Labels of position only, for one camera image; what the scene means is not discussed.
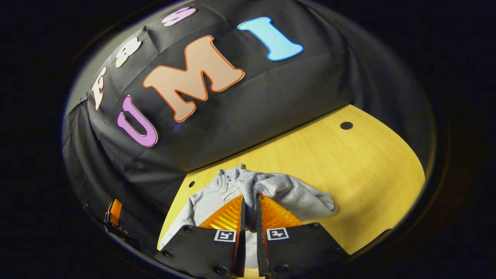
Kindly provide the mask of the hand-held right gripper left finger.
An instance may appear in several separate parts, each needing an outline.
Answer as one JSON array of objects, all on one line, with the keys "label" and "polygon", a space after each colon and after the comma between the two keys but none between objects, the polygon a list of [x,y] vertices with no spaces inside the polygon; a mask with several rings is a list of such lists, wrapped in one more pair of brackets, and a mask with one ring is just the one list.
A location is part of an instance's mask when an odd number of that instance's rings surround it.
[{"label": "hand-held right gripper left finger", "polygon": [[154,260],[191,278],[243,277],[245,240],[246,203],[239,195],[199,226],[181,226]]}]

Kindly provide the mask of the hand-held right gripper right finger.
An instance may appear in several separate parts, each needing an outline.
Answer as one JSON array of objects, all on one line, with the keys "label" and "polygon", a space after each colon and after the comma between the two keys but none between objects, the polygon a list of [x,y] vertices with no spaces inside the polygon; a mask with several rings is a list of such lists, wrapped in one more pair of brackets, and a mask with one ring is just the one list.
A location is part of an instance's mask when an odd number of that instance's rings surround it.
[{"label": "hand-held right gripper right finger", "polygon": [[257,194],[257,259],[266,278],[321,278],[349,254],[318,222],[304,224],[271,198]]}]

